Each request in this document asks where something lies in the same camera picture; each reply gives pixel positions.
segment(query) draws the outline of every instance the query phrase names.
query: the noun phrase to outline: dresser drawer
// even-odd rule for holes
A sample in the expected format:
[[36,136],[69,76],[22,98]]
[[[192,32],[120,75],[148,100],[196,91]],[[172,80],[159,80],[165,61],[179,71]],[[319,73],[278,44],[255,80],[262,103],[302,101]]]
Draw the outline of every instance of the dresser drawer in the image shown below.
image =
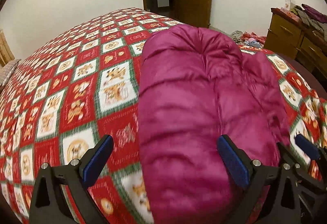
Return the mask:
[[267,39],[264,43],[264,48],[272,50],[275,53],[284,54],[292,59],[295,59],[298,49],[287,41],[282,40],[270,29],[268,30]]
[[306,53],[314,62],[317,69],[327,77],[327,57],[319,47],[305,37],[301,45],[301,52]]
[[297,46],[301,35],[301,29],[278,15],[272,16],[270,30],[281,40],[293,46]]

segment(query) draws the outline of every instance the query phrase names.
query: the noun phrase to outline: purple clothing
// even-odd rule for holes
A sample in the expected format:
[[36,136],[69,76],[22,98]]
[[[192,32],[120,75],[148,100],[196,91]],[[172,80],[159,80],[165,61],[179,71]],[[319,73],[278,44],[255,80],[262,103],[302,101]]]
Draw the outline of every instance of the purple clothing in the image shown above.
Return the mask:
[[143,48],[140,161],[156,224],[219,223],[242,195],[216,140],[276,166],[290,144],[277,77],[263,53],[242,53],[213,30],[178,25]]
[[327,15],[322,14],[311,6],[302,4],[302,7],[305,9],[304,12],[312,19],[317,20],[320,23],[327,23]]

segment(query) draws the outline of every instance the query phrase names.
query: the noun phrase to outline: blue gripper pad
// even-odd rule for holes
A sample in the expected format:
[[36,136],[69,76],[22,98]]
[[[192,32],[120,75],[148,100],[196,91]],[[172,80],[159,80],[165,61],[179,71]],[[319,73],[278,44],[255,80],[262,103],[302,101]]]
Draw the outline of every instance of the blue gripper pad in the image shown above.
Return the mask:
[[247,189],[250,184],[249,171],[223,136],[217,140],[217,150],[236,185]]
[[98,142],[98,144],[100,143],[101,146],[96,150],[89,163],[84,167],[82,180],[84,186],[86,187],[90,187],[95,184],[112,153],[113,138],[111,136],[106,137],[107,138],[102,143]]
[[302,149],[302,151],[308,155],[311,160],[318,160],[320,153],[318,148],[307,140],[303,135],[298,134],[295,137],[295,144]]

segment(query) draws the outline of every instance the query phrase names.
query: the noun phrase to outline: pile of clothes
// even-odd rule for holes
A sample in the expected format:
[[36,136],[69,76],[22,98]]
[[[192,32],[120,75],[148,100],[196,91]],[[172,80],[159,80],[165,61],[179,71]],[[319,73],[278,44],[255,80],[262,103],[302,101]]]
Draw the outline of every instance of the pile of clothes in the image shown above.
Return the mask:
[[263,48],[267,37],[258,36],[253,32],[249,34],[247,32],[243,33],[242,31],[236,30],[232,33],[231,38],[238,44],[252,46],[255,48]]
[[304,24],[312,26],[320,32],[327,42],[327,16],[306,4],[302,4],[302,7],[294,6],[291,12],[299,16]]

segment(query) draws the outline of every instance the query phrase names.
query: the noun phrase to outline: pillow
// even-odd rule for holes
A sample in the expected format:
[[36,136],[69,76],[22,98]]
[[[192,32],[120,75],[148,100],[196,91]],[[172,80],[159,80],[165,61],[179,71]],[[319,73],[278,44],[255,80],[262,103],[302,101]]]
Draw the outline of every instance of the pillow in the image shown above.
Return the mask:
[[14,59],[10,61],[0,71],[0,92],[4,89],[12,74],[15,72],[20,60],[21,59]]

